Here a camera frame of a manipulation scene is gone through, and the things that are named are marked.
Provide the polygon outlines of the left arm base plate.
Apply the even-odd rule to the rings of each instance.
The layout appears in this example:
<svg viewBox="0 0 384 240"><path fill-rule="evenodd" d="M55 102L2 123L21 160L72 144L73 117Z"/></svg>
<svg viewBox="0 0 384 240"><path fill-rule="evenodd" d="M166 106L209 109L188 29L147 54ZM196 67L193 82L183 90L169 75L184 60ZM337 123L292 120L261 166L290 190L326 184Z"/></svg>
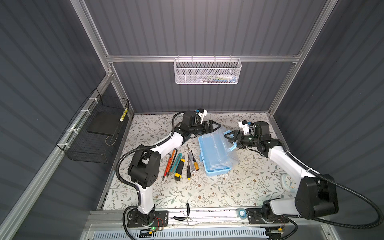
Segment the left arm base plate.
<svg viewBox="0 0 384 240"><path fill-rule="evenodd" d="M142 214L138 210L132 210L127 216L128 228L141 227L166 227L169 220L168 211L152 211L148 215Z"/></svg>

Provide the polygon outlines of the black hex key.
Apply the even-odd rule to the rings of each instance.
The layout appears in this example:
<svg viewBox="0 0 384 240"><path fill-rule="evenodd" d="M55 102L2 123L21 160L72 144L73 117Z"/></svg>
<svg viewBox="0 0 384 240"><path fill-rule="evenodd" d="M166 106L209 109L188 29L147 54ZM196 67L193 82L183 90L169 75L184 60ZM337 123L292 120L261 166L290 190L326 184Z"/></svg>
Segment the black hex key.
<svg viewBox="0 0 384 240"><path fill-rule="evenodd" d="M172 167L174 165L174 162L176 160L177 154L178 154L178 149L174 149L173 158L172 158L172 161L171 161L171 165L170 165L170 169L169 169L168 175L171 173L171 169L172 169Z"/></svg>

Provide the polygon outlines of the yellow black utility knife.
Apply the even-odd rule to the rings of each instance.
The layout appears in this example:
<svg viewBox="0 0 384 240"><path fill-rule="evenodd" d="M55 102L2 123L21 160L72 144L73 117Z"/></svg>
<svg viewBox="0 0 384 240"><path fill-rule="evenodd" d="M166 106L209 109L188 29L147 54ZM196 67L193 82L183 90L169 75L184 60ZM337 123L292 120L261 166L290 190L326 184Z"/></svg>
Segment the yellow black utility knife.
<svg viewBox="0 0 384 240"><path fill-rule="evenodd" d="M181 180L184 165L185 165L185 156L182 156L178 165L177 165L176 172L175 172L175 180L176 181Z"/></svg>

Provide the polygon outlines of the orange hex key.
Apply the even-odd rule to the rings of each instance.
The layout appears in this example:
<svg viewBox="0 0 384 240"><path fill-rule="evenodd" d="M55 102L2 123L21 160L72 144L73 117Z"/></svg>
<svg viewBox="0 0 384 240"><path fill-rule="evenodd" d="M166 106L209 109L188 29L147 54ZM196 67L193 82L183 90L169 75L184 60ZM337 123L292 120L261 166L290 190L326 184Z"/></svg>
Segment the orange hex key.
<svg viewBox="0 0 384 240"><path fill-rule="evenodd" d="M169 174L170 174L170 170L171 170L171 167L172 167L172 164L173 164L173 160L175 158L175 155L177 154L177 151L178 151L177 149L174 149L173 152L172 152L172 155L171 155L171 157L169 159L169 162L168 162L168 165L167 165L167 169L166 169L166 177L168 177Z"/></svg>

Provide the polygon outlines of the red hex key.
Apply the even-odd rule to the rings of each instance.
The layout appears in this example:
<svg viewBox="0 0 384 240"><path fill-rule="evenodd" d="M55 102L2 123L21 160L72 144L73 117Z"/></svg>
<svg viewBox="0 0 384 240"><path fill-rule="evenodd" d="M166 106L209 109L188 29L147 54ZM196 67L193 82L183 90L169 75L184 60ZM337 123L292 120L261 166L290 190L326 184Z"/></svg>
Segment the red hex key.
<svg viewBox="0 0 384 240"><path fill-rule="evenodd" d="M171 167L172 167L172 164L173 164L173 161L174 161L174 159L175 159L175 157L176 157L177 152L178 152L178 150L177 150L177 148L175 148L175 149L173 149L172 154L170 154L170 158L169 158L169 160L168 160L168 163L167 163L167 167L166 167L165 173L164 173L164 175L163 175L163 177L162 177L162 181L164 181L165 178L169 176L169 174L170 174L170 170L171 170Z"/></svg>

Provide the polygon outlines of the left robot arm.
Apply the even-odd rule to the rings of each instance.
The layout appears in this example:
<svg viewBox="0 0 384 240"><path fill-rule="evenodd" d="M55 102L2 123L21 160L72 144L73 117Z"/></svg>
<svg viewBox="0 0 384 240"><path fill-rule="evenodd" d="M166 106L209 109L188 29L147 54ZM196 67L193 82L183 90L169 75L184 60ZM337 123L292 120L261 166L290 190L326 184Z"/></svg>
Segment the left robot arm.
<svg viewBox="0 0 384 240"><path fill-rule="evenodd" d="M213 120L191 126L181 124L175 127L173 135L164 138L153 147L139 146L141 149L135 152L128 169L128 175L139 194L138 212L141 215L147 217L154 214L152 185L159 175L160 160L173 149L185 144L191 136L213 133L220 127L221 125Z"/></svg>

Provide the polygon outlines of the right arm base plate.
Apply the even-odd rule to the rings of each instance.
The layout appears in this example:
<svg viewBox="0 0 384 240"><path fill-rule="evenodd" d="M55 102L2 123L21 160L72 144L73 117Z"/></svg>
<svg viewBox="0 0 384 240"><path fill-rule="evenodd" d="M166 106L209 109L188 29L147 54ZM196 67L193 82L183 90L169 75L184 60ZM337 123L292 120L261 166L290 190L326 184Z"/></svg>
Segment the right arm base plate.
<svg viewBox="0 0 384 240"><path fill-rule="evenodd" d="M263 208L248 208L246 209L248 221L252 225L261 224L287 224L289 221L282 216L274 215Z"/></svg>

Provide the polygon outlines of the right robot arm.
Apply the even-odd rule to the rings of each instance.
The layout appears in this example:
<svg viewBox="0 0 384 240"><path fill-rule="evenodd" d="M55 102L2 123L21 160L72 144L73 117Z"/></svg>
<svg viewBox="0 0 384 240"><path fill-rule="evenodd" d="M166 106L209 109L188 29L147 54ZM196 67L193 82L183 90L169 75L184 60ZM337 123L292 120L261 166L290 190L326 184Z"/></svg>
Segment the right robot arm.
<svg viewBox="0 0 384 240"><path fill-rule="evenodd" d="M336 186L329 183L329 175L321 175L298 160L273 138L266 122L242 121L242 129L225 132L224 137L239 149L252 149L269 158L291 177L298 189L295 197L273 199L264 204L264 216L296 216L313 220L338 213Z"/></svg>

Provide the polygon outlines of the blue plastic tool box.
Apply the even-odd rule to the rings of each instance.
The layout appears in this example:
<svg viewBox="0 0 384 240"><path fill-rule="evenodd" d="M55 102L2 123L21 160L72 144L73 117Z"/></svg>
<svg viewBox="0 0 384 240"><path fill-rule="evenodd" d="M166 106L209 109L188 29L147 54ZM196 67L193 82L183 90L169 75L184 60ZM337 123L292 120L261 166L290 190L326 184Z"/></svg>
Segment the blue plastic tool box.
<svg viewBox="0 0 384 240"><path fill-rule="evenodd" d="M240 163L236 148L231 150L233 144L224 137L228 132L230 131L221 127L213 133L198 137L200 160L209 177L227 174Z"/></svg>

